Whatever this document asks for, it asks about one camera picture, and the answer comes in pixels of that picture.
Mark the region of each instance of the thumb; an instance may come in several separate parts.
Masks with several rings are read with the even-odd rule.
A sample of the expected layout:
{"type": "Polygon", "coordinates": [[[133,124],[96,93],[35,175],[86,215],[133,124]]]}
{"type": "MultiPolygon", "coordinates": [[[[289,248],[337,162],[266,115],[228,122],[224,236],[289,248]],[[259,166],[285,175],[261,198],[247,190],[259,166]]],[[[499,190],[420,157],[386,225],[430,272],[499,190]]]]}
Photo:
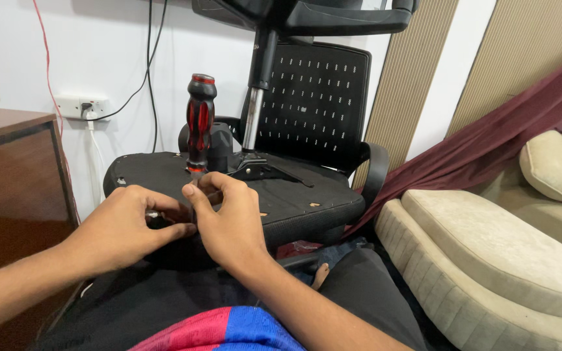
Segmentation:
{"type": "Polygon", "coordinates": [[[212,204],[209,203],[207,196],[201,191],[201,189],[192,184],[186,184],[183,188],[181,188],[181,192],[183,193],[183,196],[190,201],[199,217],[215,213],[212,208],[212,204]]]}
{"type": "Polygon", "coordinates": [[[188,237],[197,232],[197,226],[192,223],[178,223],[172,226],[153,230],[161,238],[162,246],[184,237],[188,237]]]}

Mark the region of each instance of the red and black screwdriver handle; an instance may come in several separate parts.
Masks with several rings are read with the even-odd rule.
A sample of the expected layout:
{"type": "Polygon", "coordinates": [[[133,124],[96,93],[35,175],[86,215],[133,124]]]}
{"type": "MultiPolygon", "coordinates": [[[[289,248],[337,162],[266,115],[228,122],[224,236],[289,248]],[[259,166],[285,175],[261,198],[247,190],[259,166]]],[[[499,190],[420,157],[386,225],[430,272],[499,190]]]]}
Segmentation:
{"type": "Polygon", "coordinates": [[[214,123],[214,98],[217,95],[214,78],[205,74],[193,74],[188,84],[188,92],[190,100],[188,100],[186,119],[190,136],[186,164],[190,172],[205,172],[210,130],[214,123]]]}

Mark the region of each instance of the red wire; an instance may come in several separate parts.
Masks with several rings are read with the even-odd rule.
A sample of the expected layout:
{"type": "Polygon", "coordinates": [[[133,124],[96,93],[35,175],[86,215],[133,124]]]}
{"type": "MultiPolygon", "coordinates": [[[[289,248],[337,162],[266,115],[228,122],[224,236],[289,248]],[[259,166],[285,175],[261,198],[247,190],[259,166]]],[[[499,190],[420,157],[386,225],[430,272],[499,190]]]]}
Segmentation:
{"type": "MultiPolygon", "coordinates": [[[[58,108],[58,104],[56,103],[56,98],[53,96],[53,92],[51,91],[51,83],[49,82],[49,45],[47,45],[47,33],[45,32],[45,26],[43,25],[43,18],[41,17],[41,12],[38,10],[38,5],[36,4],[36,0],[34,1],[34,8],[36,9],[36,14],[38,15],[38,21],[41,23],[41,29],[43,30],[43,41],[45,43],[45,50],[47,51],[47,87],[49,88],[49,95],[51,95],[51,100],[53,101],[53,105],[56,107],[56,111],[58,112],[58,117],[60,117],[60,141],[62,141],[63,133],[64,133],[64,119],[62,118],[62,113],[58,108]]],[[[71,181],[71,170],[69,169],[69,162],[66,159],[66,155],[64,154],[64,149],[62,150],[62,155],[64,156],[64,164],[66,165],[67,176],[69,177],[69,184],[73,187],[73,182],[71,181]]],[[[77,211],[77,201],[75,201],[75,195],[71,193],[71,197],[73,198],[73,207],[75,210],[75,216],[77,217],[77,223],[81,223],[81,219],[79,217],[79,212],[77,211]]]]}

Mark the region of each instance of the maroon curtain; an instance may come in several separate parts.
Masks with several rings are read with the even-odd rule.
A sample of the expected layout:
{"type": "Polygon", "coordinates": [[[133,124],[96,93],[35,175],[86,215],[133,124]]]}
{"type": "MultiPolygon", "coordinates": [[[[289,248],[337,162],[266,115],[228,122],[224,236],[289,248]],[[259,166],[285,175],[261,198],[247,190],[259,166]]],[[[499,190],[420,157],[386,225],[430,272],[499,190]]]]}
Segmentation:
{"type": "Polygon", "coordinates": [[[532,137],[562,123],[562,67],[387,175],[349,235],[408,189],[464,189],[498,175],[532,137]]]}

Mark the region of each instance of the striped wall panel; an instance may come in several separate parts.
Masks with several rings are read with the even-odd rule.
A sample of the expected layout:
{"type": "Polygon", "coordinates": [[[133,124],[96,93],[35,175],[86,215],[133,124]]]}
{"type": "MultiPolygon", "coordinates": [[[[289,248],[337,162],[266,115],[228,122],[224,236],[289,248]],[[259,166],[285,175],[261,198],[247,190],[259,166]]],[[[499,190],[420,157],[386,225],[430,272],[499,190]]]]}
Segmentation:
{"type": "MultiPolygon", "coordinates": [[[[365,140],[387,148],[390,169],[404,162],[458,0],[424,0],[409,27],[390,39],[365,140]]],[[[367,163],[353,188],[363,186],[367,163]]]]}
{"type": "Polygon", "coordinates": [[[562,1],[498,0],[448,136],[562,65],[562,1]]]}

